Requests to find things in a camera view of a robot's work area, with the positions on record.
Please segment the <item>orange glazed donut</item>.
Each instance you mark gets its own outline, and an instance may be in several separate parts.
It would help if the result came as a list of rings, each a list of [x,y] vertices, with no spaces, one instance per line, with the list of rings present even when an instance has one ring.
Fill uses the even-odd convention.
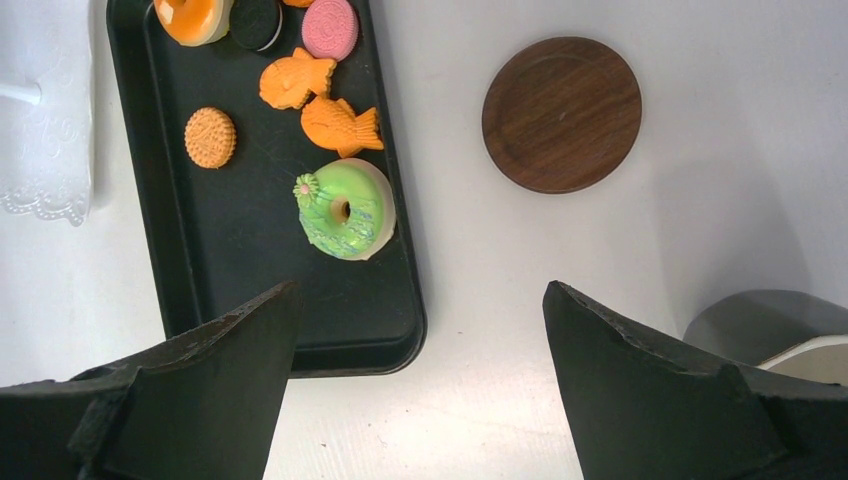
[[[157,19],[179,45],[198,47],[222,39],[229,31],[233,0],[154,0]]]

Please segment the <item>green frosted donut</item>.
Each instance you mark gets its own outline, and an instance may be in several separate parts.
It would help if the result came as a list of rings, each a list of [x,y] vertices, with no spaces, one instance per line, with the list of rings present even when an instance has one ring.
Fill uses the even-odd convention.
[[[296,178],[293,195],[308,242],[345,261],[366,261],[393,237],[397,210],[386,175],[359,158]]]

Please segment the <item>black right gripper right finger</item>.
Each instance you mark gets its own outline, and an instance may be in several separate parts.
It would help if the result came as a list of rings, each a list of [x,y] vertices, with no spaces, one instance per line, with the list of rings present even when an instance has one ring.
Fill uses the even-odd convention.
[[[553,281],[543,314],[587,479],[843,479],[847,390],[735,362]]]

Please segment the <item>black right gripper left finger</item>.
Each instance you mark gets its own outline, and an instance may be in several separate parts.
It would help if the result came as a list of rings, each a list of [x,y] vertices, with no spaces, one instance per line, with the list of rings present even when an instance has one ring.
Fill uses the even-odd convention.
[[[1,391],[5,479],[260,479],[302,318],[281,283],[63,381]]]

